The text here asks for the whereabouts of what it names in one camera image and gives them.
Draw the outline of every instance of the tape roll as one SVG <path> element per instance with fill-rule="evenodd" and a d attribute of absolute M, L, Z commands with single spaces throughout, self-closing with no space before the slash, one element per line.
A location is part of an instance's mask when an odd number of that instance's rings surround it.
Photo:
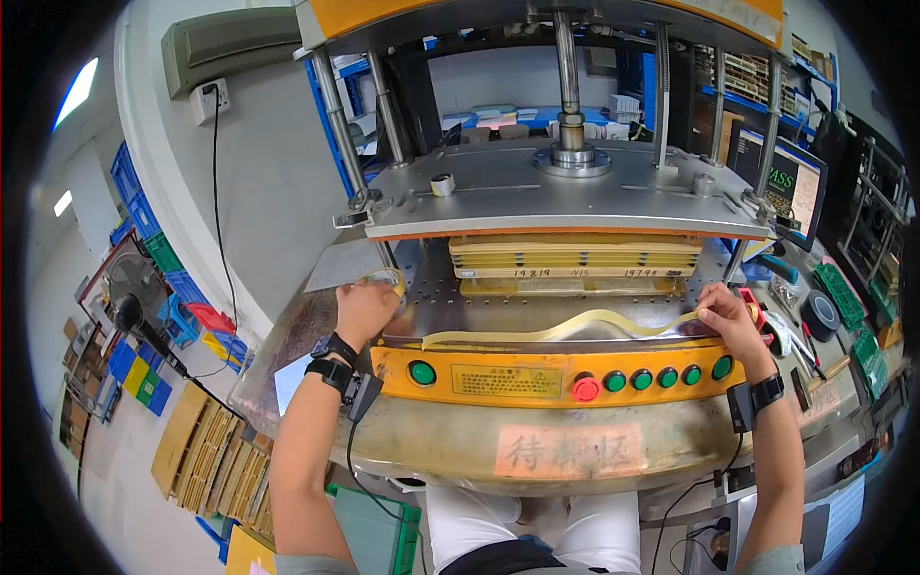
<path fill-rule="evenodd" d="M 406 278 L 403 277 L 402 271 L 396 268 L 382 268 L 370 273 L 365 273 L 362 276 L 362 280 L 367 280 L 368 282 L 390 282 L 393 284 L 393 291 L 396 292 L 399 297 L 406 294 Z"/>
<path fill-rule="evenodd" d="M 840 328 L 840 314 L 831 299 L 818 290 L 811 290 L 799 312 L 808 324 L 812 336 L 828 342 Z"/>
<path fill-rule="evenodd" d="M 451 195 L 454 193 L 454 188 L 456 188 L 454 174 L 438 174 L 431 179 L 431 193 L 439 198 Z"/>

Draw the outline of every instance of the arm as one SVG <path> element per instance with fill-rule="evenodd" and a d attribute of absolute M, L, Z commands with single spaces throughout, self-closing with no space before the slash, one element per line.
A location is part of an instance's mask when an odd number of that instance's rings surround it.
<path fill-rule="evenodd" d="M 356 351 L 383 329 L 399 306 L 399 297 L 386 282 L 341 286 L 336 299 L 336 332 Z M 329 357 L 344 362 L 338 354 Z M 339 392 L 323 383 L 319 374 L 310 373 L 284 412 L 269 478 L 279 555 L 323 555 L 354 565 L 323 485 L 340 403 Z"/>
<path fill-rule="evenodd" d="M 723 283 L 703 288 L 696 306 L 699 319 L 715 329 L 744 366 L 752 385 L 776 373 L 744 302 Z M 753 430 L 757 509 L 735 564 L 740 572 L 755 556 L 801 541 L 805 503 L 805 456 L 799 425 L 788 401 L 781 398 L 757 414 Z"/>

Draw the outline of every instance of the white pants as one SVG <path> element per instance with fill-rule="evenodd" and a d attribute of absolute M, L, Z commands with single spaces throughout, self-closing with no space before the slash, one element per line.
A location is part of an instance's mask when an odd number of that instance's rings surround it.
<path fill-rule="evenodd" d="M 516 498 L 432 485 L 425 498 L 435 574 L 474 549 L 517 539 L 502 524 L 520 515 Z M 570 504 L 569 525 L 553 550 L 559 561 L 640 573 L 636 491 L 573 497 Z"/>

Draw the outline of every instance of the yellow tape strip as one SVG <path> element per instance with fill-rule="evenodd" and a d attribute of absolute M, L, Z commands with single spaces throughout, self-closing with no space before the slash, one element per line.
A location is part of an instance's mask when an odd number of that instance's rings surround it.
<path fill-rule="evenodd" d="M 425 350 L 432 344 L 441 343 L 443 341 L 463 341 L 465 343 L 530 343 L 534 341 L 552 341 L 572 333 L 577 328 L 580 328 L 584 324 L 591 321 L 603 321 L 605 323 L 617 326 L 626 332 L 648 337 L 657 336 L 676 326 L 677 324 L 682 324 L 693 319 L 696 319 L 696 312 L 683 314 L 670 324 L 661 326 L 660 328 L 646 328 L 634 323 L 624 316 L 619 315 L 617 312 L 610 311 L 609 309 L 593 309 L 591 311 L 578 314 L 572 319 L 564 321 L 554 328 L 544 329 L 543 331 L 532 331 L 529 333 L 504 331 L 441 331 L 439 333 L 432 333 L 430 336 L 426 336 L 424 339 L 422 339 L 421 348 Z"/>

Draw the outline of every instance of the monitor screen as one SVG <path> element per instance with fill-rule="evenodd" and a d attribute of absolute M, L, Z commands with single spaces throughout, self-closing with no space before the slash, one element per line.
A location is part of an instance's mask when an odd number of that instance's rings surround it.
<path fill-rule="evenodd" d="M 764 137 L 750 130 L 740 130 L 738 135 L 738 153 L 732 168 L 746 181 L 754 183 Z M 803 238 L 808 237 L 811 227 L 817 224 L 812 218 L 818 207 L 820 184 L 820 167 L 780 145 L 776 146 L 765 196 L 776 207 L 778 214 L 801 223 L 799 235 Z"/>

